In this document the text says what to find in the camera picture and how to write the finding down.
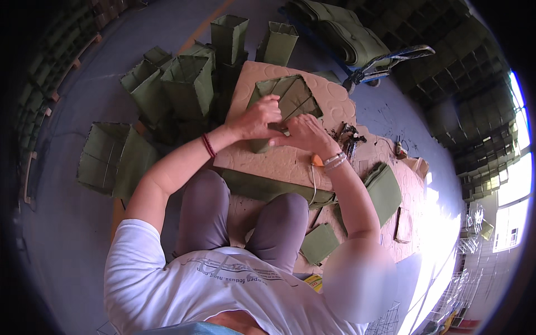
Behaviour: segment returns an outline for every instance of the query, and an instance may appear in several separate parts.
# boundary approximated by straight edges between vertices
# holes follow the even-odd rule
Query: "woman's left hand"
[[[279,109],[279,96],[265,95],[255,102],[238,119],[229,124],[237,140],[254,138],[272,138],[284,136],[283,133],[268,129],[269,123],[279,123],[282,120]]]

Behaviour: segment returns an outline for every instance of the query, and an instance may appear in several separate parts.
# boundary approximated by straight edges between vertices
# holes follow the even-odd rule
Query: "forearm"
[[[349,239],[379,241],[379,219],[367,188],[345,160],[328,171]]]
[[[215,152],[238,140],[236,133],[226,125],[211,131],[208,138]],[[173,150],[140,180],[126,208],[125,218],[146,221],[161,232],[169,196],[183,187],[209,159],[202,138]]]

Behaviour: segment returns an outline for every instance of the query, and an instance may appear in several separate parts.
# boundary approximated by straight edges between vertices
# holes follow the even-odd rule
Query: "bracelet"
[[[212,145],[210,145],[209,137],[206,135],[206,133],[203,134],[203,143],[205,144],[206,150],[209,152],[209,155],[211,158],[216,157],[216,153],[214,152],[214,149],[212,148]]]
[[[326,159],[325,161],[322,162],[322,164],[324,166],[327,166],[329,163],[341,158],[342,156],[344,156],[346,158],[346,154],[344,152],[339,152],[338,154],[336,154],[335,156],[333,156],[332,158],[328,158]]]
[[[324,172],[327,173],[333,169],[335,169],[336,167],[338,167],[339,165],[341,165],[344,161],[346,160],[346,157],[342,157],[341,160],[339,160],[338,162],[336,162],[335,164],[332,164],[330,167],[328,168],[324,168]]]

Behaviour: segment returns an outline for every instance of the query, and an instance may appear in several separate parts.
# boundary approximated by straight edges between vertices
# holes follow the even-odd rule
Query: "light blue fabric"
[[[157,329],[142,330],[134,335],[241,335],[239,332],[210,322],[185,322]]]

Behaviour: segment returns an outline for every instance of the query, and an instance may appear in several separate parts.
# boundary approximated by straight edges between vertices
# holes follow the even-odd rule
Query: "leg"
[[[186,184],[174,256],[229,246],[229,189],[212,170],[196,173]]]
[[[307,224],[307,200],[296,193],[276,197],[260,212],[245,248],[263,261],[292,273]]]

